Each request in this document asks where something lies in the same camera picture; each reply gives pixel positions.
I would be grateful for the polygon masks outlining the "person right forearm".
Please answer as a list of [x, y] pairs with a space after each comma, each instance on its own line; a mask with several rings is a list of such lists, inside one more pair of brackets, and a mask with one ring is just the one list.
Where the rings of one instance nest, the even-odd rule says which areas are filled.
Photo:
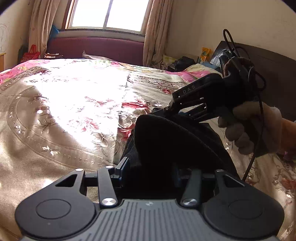
[[284, 153], [286, 160], [295, 160], [296, 123], [282, 118], [280, 152]]

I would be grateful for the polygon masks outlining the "white gloved right hand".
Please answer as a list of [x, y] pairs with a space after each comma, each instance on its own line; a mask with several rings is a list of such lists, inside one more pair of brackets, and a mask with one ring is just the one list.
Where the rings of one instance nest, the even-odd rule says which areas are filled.
[[218, 126], [225, 128], [225, 135], [233, 141], [242, 155], [255, 151], [259, 135], [262, 134], [257, 156], [275, 153], [280, 149], [282, 115], [278, 108], [262, 103], [261, 116], [258, 102], [247, 101], [233, 109], [233, 114], [220, 116]]

